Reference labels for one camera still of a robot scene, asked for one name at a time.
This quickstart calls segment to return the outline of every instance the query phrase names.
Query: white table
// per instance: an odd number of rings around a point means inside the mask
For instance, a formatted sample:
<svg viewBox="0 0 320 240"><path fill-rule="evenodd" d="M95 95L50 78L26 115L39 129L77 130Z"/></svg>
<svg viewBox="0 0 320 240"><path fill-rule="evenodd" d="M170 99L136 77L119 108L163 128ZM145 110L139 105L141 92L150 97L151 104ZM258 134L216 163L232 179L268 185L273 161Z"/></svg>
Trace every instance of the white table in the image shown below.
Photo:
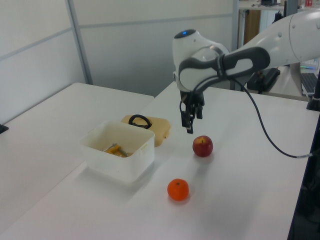
<svg viewBox="0 0 320 240"><path fill-rule="evenodd" d="M309 152L318 112L306 110L303 101L253 97L282 150ZM122 185L82 163L0 240L286 240L307 159L288 158L271 146L244 92L208 88L204 99L203 119L194 121L193 135L187 134L173 82L140 112L166 118L172 126L169 138L155 149L153 167L140 180ZM192 150L200 135L213 140L207 159ZM190 186L182 203L167 195L175 178Z"/></svg>
<svg viewBox="0 0 320 240"><path fill-rule="evenodd" d="M153 98L75 83L8 122L0 135L0 234L84 161L82 136Z"/></svg>

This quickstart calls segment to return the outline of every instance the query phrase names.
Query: metal pole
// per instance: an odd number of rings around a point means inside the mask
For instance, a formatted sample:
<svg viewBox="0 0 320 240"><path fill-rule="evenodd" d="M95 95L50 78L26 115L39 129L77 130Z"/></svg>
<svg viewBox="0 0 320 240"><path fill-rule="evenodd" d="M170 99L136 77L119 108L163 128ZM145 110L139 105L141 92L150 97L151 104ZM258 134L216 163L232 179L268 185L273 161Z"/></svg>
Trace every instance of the metal pole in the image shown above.
<svg viewBox="0 0 320 240"><path fill-rule="evenodd" d="M298 0L286 0L286 16L298 12Z"/></svg>

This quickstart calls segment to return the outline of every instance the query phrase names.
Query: black cable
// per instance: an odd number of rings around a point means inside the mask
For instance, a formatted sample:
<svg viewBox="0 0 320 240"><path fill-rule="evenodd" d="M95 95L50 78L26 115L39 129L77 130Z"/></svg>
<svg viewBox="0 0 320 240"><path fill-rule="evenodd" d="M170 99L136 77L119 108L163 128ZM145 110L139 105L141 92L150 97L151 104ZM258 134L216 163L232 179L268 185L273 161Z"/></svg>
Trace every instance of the black cable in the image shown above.
<svg viewBox="0 0 320 240"><path fill-rule="evenodd" d="M266 138L269 140L269 142L274 146L275 149L277 149L280 153L282 153L283 155L286 155L287 157L290 157L290 158L294 158L294 159L302 159L302 158L308 158L308 157L311 157L314 155L314 153L309 153L309 154L306 154L306 155L300 155L300 156L295 156L295 155L291 155L291 154L288 154L284 151L282 151L279 147L277 147L277 145L271 140L271 138L269 137L267 131L266 131L266 128L265 128L265 125L262 121L262 118L261 118L261 115L260 115L260 112L259 112L259 109L257 107L257 104L255 102L255 100L253 99L253 97L251 96L251 94L248 92L248 90L245 88L245 86L243 86L238 80L234 79L234 78L231 78L230 80L236 82L244 91L245 93L249 96L250 100L252 101L253 105L254 105L254 108L256 110L256 113L258 115L258 118L259 118L259 121L260 121L260 124L261 124L261 127L262 127L262 130L266 136Z"/></svg>

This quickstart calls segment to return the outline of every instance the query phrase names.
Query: black handle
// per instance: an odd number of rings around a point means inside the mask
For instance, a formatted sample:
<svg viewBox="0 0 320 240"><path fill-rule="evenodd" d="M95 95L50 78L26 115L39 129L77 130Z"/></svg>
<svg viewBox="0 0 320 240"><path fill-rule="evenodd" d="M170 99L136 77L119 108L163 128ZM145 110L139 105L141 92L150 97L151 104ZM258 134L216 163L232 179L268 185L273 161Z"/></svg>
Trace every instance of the black handle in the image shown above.
<svg viewBox="0 0 320 240"><path fill-rule="evenodd" d="M139 124L134 123L134 120L136 118L143 119L146 122L146 125L139 125ZM152 123L150 122L150 120L148 118L146 118L145 116L140 115L140 114L132 115L130 117L130 119L129 119L129 124L133 125L133 126L136 126L136 127L139 127L139 128L144 128L144 129L149 129L152 126Z"/></svg>

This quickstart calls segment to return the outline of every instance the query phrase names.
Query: white wall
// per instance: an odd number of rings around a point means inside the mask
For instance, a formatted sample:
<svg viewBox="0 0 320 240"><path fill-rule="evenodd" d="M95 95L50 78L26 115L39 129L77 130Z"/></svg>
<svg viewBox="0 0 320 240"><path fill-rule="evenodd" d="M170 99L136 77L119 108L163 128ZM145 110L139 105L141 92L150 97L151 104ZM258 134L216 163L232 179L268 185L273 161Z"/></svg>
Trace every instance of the white wall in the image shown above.
<svg viewBox="0 0 320 240"><path fill-rule="evenodd" d="M173 81L172 40L185 29L197 29L229 50L237 41L237 0L72 2L89 77L98 86L158 95Z"/></svg>
<svg viewBox="0 0 320 240"><path fill-rule="evenodd" d="M0 124L85 82L65 0L0 0Z"/></svg>

